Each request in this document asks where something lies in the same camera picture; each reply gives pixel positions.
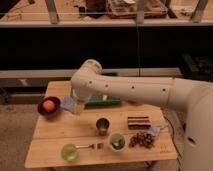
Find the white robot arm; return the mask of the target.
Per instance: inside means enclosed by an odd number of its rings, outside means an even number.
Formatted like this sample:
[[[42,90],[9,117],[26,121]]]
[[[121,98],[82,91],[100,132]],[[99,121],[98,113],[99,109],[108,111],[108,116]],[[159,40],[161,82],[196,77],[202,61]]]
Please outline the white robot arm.
[[[167,107],[187,114],[181,171],[213,171],[213,83],[172,77],[114,77],[86,60],[71,77],[72,95],[87,101],[94,93]]]

